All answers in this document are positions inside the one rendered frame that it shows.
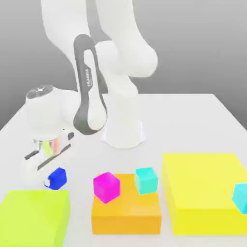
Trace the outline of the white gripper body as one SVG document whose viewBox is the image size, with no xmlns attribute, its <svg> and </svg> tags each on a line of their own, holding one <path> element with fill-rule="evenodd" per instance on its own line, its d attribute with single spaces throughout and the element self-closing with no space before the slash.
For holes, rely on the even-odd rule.
<svg viewBox="0 0 247 247">
<path fill-rule="evenodd" d="M 31 153 L 26 155 L 21 164 L 21 177 L 27 185 L 40 186 L 57 168 L 65 167 L 62 164 L 63 154 L 71 147 L 66 144 L 58 151 L 54 151 L 53 145 L 41 143 Z"/>
</svg>

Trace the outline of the small blue cube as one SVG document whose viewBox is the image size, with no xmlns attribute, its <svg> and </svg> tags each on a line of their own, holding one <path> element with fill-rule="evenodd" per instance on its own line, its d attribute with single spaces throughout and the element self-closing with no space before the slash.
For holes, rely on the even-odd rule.
<svg viewBox="0 0 247 247">
<path fill-rule="evenodd" d="M 63 168 L 57 168 L 52 172 L 49 177 L 44 181 L 45 187 L 51 190 L 59 190 L 67 182 L 66 171 Z"/>
</svg>

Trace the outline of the small magenta cube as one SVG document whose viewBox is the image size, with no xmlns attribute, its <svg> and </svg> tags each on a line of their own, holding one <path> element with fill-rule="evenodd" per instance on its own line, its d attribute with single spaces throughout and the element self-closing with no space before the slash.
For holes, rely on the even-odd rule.
<svg viewBox="0 0 247 247">
<path fill-rule="evenodd" d="M 120 180 L 106 172 L 93 179 L 94 195 L 107 204 L 120 195 Z"/>
</svg>

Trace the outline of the small turquoise cube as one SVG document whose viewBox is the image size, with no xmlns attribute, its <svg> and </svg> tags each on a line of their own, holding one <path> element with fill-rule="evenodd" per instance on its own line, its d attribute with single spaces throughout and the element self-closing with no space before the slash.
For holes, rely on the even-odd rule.
<svg viewBox="0 0 247 247">
<path fill-rule="evenodd" d="M 140 195 L 157 192 L 158 177 L 152 167 L 135 170 L 135 186 Z"/>
</svg>

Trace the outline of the small cyan cube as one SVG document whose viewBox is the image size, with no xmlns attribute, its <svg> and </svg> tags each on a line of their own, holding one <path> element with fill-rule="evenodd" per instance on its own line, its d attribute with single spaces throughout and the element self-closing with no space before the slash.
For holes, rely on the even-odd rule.
<svg viewBox="0 0 247 247">
<path fill-rule="evenodd" d="M 242 214 L 247 215 L 247 183 L 235 184 L 232 201 Z"/>
</svg>

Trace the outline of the large lime green box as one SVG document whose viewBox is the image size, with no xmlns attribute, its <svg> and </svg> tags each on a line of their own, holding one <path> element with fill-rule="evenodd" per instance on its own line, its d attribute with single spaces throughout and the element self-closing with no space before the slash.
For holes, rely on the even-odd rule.
<svg viewBox="0 0 247 247">
<path fill-rule="evenodd" d="M 0 247 L 62 247 L 68 191 L 11 190 L 0 203 Z"/>
</svg>

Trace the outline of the large orange box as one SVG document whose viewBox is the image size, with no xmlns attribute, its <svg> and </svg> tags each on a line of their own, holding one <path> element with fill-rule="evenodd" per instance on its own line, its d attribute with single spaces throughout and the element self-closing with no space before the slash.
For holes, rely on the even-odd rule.
<svg viewBox="0 0 247 247">
<path fill-rule="evenodd" d="M 140 195 L 134 174 L 115 174 L 120 196 L 108 202 L 93 200 L 93 234 L 160 234 L 162 213 L 158 192 Z"/>
</svg>

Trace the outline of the large yellow box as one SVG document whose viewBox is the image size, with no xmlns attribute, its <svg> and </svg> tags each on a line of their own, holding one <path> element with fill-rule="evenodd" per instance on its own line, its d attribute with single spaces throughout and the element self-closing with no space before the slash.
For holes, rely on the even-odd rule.
<svg viewBox="0 0 247 247">
<path fill-rule="evenodd" d="M 173 235 L 247 235 L 232 201 L 247 170 L 233 153 L 165 153 L 162 183 Z"/>
</svg>

